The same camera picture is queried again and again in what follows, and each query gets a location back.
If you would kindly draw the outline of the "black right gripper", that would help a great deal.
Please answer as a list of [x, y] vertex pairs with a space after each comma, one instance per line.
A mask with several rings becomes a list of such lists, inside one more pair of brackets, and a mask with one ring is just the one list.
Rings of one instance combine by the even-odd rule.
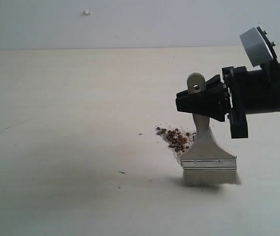
[[224, 84], [220, 75], [206, 81], [206, 92], [176, 94], [178, 112], [197, 114], [225, 122], [228, 113], [232, 139], [249, 137], [247, 115], [280, 112], [280, 63], [264, 63], [259, 70], [245, 66], [222, 69], [223, 81], [229, 88], [228, 110]]

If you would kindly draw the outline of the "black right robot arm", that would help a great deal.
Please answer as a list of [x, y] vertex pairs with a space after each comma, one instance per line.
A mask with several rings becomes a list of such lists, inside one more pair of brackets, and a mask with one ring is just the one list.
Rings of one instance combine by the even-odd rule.
[[176, 95], [179, 112], [195, 113], [224, 122], [230, 120], [233, 139], [247, 138], [247, 115], [280, 112], [280, 64], [275, 62], [260, 70], [225, 67], [205, 83], [205, 91], [187, 90]]

